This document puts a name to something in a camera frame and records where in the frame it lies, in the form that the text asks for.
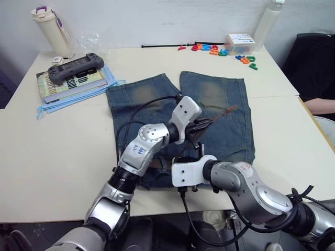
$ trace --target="white cylindrical object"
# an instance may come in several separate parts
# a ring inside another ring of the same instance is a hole
[[[63,24],[48,6],[39,7],[31,11],[32,19],[38,24],[44,36],[52,46],[55,56],[71,58],[71,38],[65,31]]]
[[[256,42],[254,51],[259,51],[266,41],[273,25],[275,24],[285,1],[272,0],[272,2],[265,9],[264,14],[258,23],[256,31],[253,35],[253,40]]]

